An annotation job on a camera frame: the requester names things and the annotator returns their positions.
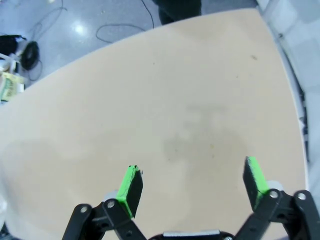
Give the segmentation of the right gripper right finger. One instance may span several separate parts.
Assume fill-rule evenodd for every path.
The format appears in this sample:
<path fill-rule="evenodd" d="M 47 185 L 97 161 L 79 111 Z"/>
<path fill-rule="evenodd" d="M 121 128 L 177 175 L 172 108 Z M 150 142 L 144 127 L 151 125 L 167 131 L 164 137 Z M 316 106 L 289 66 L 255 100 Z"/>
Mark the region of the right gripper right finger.
<path fill-rule="evenodd" d="M 320 215 L 308 190 L 289 195 L 270 188 L 253 156 L 245 158 L 242 178 L 252 214 L 234 236 L 236 240 L 260 240 L 270 223 L 281 223 L 290 240 L 320 238 Z"/>

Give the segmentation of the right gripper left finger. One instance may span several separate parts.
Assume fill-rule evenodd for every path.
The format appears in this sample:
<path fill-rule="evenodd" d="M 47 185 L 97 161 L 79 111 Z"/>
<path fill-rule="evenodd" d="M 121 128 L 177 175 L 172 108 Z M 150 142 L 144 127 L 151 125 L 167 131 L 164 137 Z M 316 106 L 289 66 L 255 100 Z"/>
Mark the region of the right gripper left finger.
<path fill-rule="evenodd" d="M 134 223 L 143 190 L 142 172 L 130 165 L 115 197 L 92 207 L 78 204 L 71 214 L 63 240 L 101 240 L 114 231 L 120 240 L 144 240 L 146 237 Z"/>

